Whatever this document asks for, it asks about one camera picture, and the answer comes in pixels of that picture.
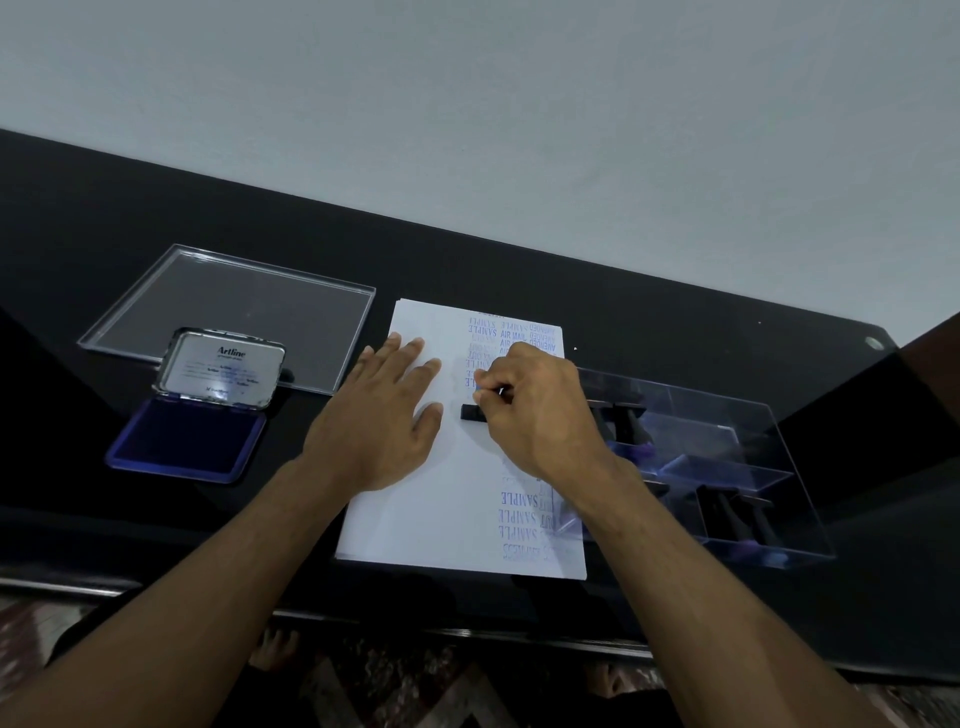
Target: finger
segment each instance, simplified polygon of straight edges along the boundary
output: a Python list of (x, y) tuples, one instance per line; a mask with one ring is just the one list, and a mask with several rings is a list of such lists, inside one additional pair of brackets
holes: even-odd
[(508, 359), (498, 356), (487, 370), (478, 369), (473, 373), (473, 380), (484, 389), (500, 389), (505, 385), (517, 386), (528, 367), (525, 357)]
[(414, 403), (419, 402), (423, 397), (423, 393), (426, 392), (426, 388), (430, 386), (430, 382), (440, 371), (441, 366), (440, 359), (430, 359), (425, 364), (411, 369), (410, 374), (403, 378), (402, 386)]
[(373, 347), (364, 347), (360, 352), (360, 355), (357, 356), (357, 363), (353, 365), (353, 369), (350, 370), (347, 378), (345, 378), (343, 384), (340, 385), (341, 389), (355, 381), (360, 376), (360, 373), (363, 372), (364, 364), (371, 356), (373, 356)]
[(444, 418), (444, 406), (438, 401), (432, 402), (423, 408), (420, 417), (414, 424), (414, 444), (420, 455), (420, 461), (426, 460), (433, 447), (433, 441), (440, 432), (440, 423)]
[(387, 337), (387, 340), (383, 342), (383, 346), (380, 347), (373, 356), (364, 362), (363, 371), (359, 374), (358, 378), (369, 379), (375, 375), (380, 371), (380, 367), (383, 366), (383, 362), (390, 358), (390, 355), (399, 348), (400, 335), (394, 331), (392, 334), (390, 334), (390, 336)]
[(473, 401), (480, 405), (488, 425), (493, 425), (510, 412), (510, 405), (500, 395), (489, 389), (478, 389), (473, 393)]
[(387, 357), (387, 360), (383, 362), (383, 366), (380, 368), (377, 376), (381, 379), (399, 381), (403, 376), (403, 373), (406, 372), (407, 368), (414, 363), (414, 360), (420, 356), (420, 352), (422, 351), (423, 339), (418, 336), (416, 339), (410, 341), (410, 343), (408, 343), (405, 347), (402, 347), (390, 354), (390, 356)]
[(525, 341), (515, 341), (510, 349), (507, 351), (507, 356), (510, 357), (521, 357), (521, 356), (549, 356), (550, 354), (542, 352), (540, 349), (535, 347), (533, 344), (527, 344)]

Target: left hand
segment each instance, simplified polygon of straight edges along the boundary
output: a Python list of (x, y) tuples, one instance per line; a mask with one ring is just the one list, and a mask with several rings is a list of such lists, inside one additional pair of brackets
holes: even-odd
[(345, 495), (386, 488), (426, 460), (444, 407), (433, 402), (414, 420), (414, 408), (440, 370), (431, 359), (404, 376), (423, 340), (400, 346), (392, 333), (379, 351), (366, 347), (337, 394), (310, 426), (295, 461), (307, 478), (331, 477)]

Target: forearm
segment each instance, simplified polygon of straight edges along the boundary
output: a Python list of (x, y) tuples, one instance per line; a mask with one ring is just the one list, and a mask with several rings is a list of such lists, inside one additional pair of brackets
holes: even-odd
[(575, 505), (688, 726), (875, 726), (879, 716), (697, 544), (625, 460)]
[(0, 719), (207, 725), (283, 589), (346, 504), (342, 492), (284, 466), (228, 525), (15, 694)]

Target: ink pad lid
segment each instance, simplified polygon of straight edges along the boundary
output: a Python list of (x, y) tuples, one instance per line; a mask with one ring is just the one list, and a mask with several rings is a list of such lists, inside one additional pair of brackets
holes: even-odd
[(154, 389), (163, 397), (262, 410), (274, 396), (285, 354), (281, 344), (254, 336), (180, 328)]

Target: black table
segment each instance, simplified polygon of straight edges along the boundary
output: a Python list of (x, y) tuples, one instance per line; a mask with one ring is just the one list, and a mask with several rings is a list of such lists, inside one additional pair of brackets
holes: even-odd
[[(890, 495), (897, 483), (874, 483), (885, 494), (878, 500), (877, 488), (863, 494), (831, 482), (817, 459), (817, 423), (850, 416), (845, 387), (899, 366), (881, 328), (15, 133), (0, 133), (0, 222), (5, 409), (13, 425), (0, 488), (0, 586), (103, 596), (148, 582), (299, 452), (325, 398), (281, 390), (234, 487), (102, 464), (148, 396), (154, 370), (85, 352), (76, 341), (182, 243), (375, 286), (359, 347), (379, 343), (395, 300), (409, 298), (560, 325), (568, 354), (583, 367), (768, 402), (839, 556), (801, 570), (737, 573), (840, 667), (960, 675), (956, 579), (930, 558), (933, 548), (960, 553), (951, 530), (936, 525), (960, 515), (949, 487), (960, 482), (955, 462), (940, 462), (932, 474), (929, 463), (901, 473), (916, 478), (924, 470), (925, 485), (911, 493), (932, 498), (913, 498), (904, 510), (903, 497)], [(903, 396), (915, 399), (913, 385), (904, 386)], [(332, 559), (339, 525), (300, 571), (281, 614), (386, 619), (446, 635), (649, 657), (594, 545), (586, 583), (405, 570)]]

